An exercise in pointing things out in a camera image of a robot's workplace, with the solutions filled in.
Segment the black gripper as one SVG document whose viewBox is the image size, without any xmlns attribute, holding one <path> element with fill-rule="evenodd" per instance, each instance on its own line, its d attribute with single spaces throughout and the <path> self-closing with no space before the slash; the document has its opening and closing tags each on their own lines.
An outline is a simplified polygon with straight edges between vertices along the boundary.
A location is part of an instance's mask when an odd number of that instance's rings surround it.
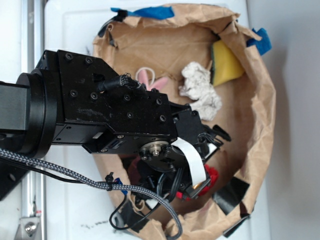
<svg viewBox="0 0 320 240">
<path fill-rule="evenodd" d="M 210 184 L 205 163 L 231 137 L 218 125 L 202 124 L 189 105 L 172 102 L 127 110 L 128 154 L 138 157 L 136 170 L 128 169 L 133 184 L 140 184 L 172 201 L 197 198 Z"/>
</svg>

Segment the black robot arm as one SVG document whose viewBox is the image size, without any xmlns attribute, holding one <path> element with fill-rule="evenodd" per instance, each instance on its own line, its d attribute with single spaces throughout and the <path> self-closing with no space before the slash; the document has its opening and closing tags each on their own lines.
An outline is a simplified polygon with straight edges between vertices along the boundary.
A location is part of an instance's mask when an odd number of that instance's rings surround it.
<svg viewBox="0 0 320 240">
<path fill-rule="evenodd" d="M 47 50 L 31 73 L 0 84 L 2 149 L 30 158 L 44 157 L 52 145 L 137 155 L 132 184 L 169 200 L 207 190 L 213 178 L 205 164 L 230 140 L 190 106 L 92 56 Z"/>
</svg>

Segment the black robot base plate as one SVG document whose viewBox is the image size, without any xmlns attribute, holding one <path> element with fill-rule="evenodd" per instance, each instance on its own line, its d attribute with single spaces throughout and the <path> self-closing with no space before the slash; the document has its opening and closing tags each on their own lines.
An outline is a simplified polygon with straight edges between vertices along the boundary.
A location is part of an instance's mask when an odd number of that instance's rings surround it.
<svg viewBox="0 0 320 240">
<path fill-rule="evenodd" d="M 7 195 L 21 182 L 29 171 L 9 164 L 0 164 L 0 200 L 3 201 Z"/>
</svg>

